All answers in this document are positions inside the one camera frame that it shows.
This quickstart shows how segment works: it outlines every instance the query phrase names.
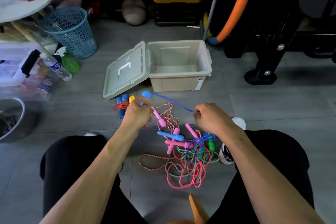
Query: blue perforated basket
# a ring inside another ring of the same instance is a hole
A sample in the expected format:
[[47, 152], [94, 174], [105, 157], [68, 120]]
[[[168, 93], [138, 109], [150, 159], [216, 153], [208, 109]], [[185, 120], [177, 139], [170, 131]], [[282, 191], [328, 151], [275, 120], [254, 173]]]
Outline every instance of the blue perforated basket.
[[78, 58], [90, 57], [97, 51], [87, 13], [80, 7], [53, 11], [43, 19], [42, 28]]

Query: white shoe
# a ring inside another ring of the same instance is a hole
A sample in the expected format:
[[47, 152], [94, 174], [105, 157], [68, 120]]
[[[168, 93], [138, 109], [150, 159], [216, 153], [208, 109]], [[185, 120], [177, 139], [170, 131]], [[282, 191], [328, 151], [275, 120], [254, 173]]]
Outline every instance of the white shoe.
[[[232, 120], [238, 127], [246, 130], [246, 123], [243, 118], [233, 117]], [[222, 144], [222, 148], [219, 151], [219, 160], [225, 165], [234, 163], [234, 159], [232, 158], [229, 149], [225, 146], [225, 144]]]
[[86, 133], [84, 136], [98, 136], [97, 133]]

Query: hand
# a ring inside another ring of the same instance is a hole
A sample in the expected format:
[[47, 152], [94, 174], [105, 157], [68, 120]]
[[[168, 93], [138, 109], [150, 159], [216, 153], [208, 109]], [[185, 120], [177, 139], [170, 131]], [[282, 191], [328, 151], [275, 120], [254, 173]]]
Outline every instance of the hand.
[[221, 141], [230, 138], [246, 137], [244, 130], [238, 127], [215, 103], [202, 103], [194, 108], [196, 124], [205, 132], [218, 136]]
[[151, 120], [150, 115], [153, 113], [152, 105], [150, 99], [143, 96], [136, 97], [126, 109], [120, 127], [134, 129], [137, 132], [140, 128], [147, 127], [147, 123]]

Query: plastic bottle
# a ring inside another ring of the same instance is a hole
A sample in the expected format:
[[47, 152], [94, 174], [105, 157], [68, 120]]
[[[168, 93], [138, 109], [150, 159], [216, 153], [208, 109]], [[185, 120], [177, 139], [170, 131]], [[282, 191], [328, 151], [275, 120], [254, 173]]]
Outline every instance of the plastic bottle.
[[41, 53], [40, 57], [43, 59], [44, 64], [54, 71], [63, 81], [71, 80], [72, 74], [69, 73], [69, 71], [66, 70], [53, 56]]

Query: pink handle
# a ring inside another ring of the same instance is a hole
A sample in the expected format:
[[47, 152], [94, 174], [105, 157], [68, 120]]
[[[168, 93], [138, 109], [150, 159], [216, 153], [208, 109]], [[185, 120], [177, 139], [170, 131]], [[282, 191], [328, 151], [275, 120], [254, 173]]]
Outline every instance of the pink handle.
[[[180, 133], [180, 129], [179, 128], [175, 128], [174, 131], [173, 131], [173, 135], [178, 135], [179, 133]], [[168, 147], [168, 150], [167, 150], [167, 154], [168, 155], [171, 154], [171, 151], [173, 150], [173, 148], [174, 148], [174, 145], [170, 144], [169, 147]]]
[[163, 127], [163, 128], [166, 127], [167, 124], [166, 124], [165, 120], [161, 118], [161, 116], [159, 115], [157, 110], [155, 110], [154, 107], [152, 107], [152, 109], [153, 109], [153, 113], [154, 113], [155, 117], [159, 120], [159, 124], [161, 125], [161, 127]]
[[191, 128], [191, 126], [187, 123], [185, 125], [187, 127], [187, 129], [190, 131], [190, 133], [192, 134], [192, 136], [196, 139], [199, 138], [199, 136], [195, 133], [195, 131]]
[[178, 141], [173, 141], [173, 140], [166, 140], [166, 144], [169, 144], [169, 146], [174, 146], [174, 145], [182, 146], [186, 149], [188, 147], [189, 147], [189, 149], [192, 149], [194, 147], [193, 144], [190, 143], [190, 142], [178, 142]]

